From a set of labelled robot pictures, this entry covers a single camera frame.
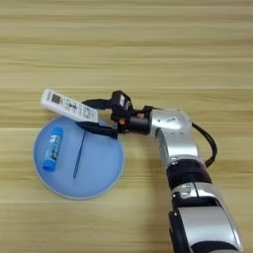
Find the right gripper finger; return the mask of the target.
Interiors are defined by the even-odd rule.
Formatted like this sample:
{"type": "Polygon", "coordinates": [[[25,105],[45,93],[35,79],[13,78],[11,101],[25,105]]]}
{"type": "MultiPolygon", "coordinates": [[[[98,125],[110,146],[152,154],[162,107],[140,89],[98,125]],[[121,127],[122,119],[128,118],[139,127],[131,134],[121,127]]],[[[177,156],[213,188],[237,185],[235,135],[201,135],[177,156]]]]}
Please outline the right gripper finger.
{"type": "Polygon", "coordinates": [[[112,128],[110,126],[100,126],[98,123],[90,123],[90,122],[77,122],[76,124],[89,132],[98,135],[108,136],[113,139],[118,138],[118,130],[116,128],[112,128]]]}
{"type": "Polygon", "coordinates": [[[107,110],[112,108],[112,102],[105,99],[92,99],[83,101],[83,104],[96,110],[107,110]]]}

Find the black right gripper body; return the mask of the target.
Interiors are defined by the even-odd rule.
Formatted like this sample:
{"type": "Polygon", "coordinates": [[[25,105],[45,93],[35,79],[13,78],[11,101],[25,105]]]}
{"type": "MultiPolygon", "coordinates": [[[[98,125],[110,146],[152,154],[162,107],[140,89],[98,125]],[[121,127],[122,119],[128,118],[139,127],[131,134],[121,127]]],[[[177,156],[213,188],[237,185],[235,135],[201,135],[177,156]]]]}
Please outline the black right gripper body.
{"type": "Polygon", "coordinates": [[[113,110],[111,119],[118,126],[118,133],[139,133],[149,134],[149,117],[152,107],[145,106],[141,110],[113,110]]]}

